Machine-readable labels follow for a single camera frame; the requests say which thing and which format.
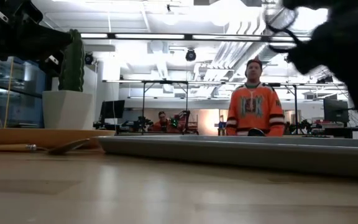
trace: orange hockey jersey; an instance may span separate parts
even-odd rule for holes
[[[284,115],[277,93],[271,86],[242,85],[232,96],[226,131],[230,136],[246,136],[251,128],[262,130],[267,136],[284,134]]]

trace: jersey logo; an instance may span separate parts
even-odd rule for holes
[[[263,116],[262,109],[263,98],[261,96],[256,96],[255,98],[241,97],[240,100],[240,114],[242,117],[247,116],[248,114],[254,114],[257,117]]]

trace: window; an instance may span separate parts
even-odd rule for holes
[[[7,103],[12,60],[11,92]],[[6,127],[18,124],[44,126],[42,92],[45,91],[45,78],[45,73],[33,62],[12,57],[6,62],[0,61],[0,127],[4,126],[6,112]]]

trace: gray tray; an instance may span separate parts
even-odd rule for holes
[[[230,136],[98,138],[107,153],[358,177],[358,140]]]

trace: pole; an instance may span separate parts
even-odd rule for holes
[[[188,109],[188,99],[189,99],[189,83],[187,83],[187,86],[186,86],[186,111]]]
[[[143,126],[144,126],[144,101],[145,101],[145,94],[146,94],[146,82],[143,82],[143,104],[142,104],[142,135],[144,134]]]
[[[297,89],[296,89],[296,85],[293,86],[294,87],[294,96],[295,96],[295,134],[298,134],[298,94],[297,94]]]

